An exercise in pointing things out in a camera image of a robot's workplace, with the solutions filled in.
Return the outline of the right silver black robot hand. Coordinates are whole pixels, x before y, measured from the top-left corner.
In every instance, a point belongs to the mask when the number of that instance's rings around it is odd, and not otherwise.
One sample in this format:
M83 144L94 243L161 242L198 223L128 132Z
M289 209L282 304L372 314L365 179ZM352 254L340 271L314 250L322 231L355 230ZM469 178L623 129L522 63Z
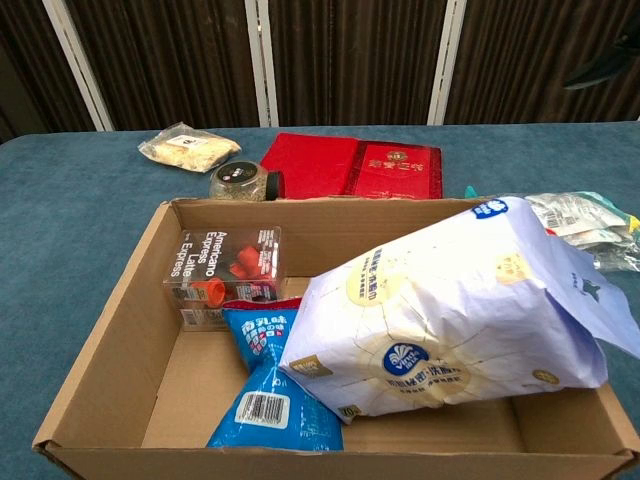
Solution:
M639 56L639 33L623 34L604 53L572 72L563 83L566 90L579 90L611 80Z

